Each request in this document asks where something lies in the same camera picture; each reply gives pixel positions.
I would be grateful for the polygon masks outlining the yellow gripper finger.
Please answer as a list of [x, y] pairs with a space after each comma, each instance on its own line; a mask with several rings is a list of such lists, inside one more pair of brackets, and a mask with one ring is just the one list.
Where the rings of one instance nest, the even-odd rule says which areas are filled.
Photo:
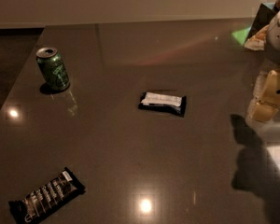
[[280, 110], [280, 72], [271, 70], [266, 78], [253, 120], [270, 121]]
[[246, 112], [246, 120], [253, 119], [253, 114], [256, 110], [257, 102], [259, 101], [267, 76], [267, 72], [260, 71], [259, 75], [256, 78], [256, 81], [254, 83], [253, 98], [251, 99]]

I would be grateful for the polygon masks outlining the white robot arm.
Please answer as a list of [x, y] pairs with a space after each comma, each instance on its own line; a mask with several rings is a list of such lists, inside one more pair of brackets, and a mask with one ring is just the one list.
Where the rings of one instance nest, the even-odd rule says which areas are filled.
[[265, 55], [255, 81], [247, 116], [267, 122], [280, 110], [280, 8], [275, 8], [272, 4], [262, 4], [259, 7], [245, 48], [263, 51]]

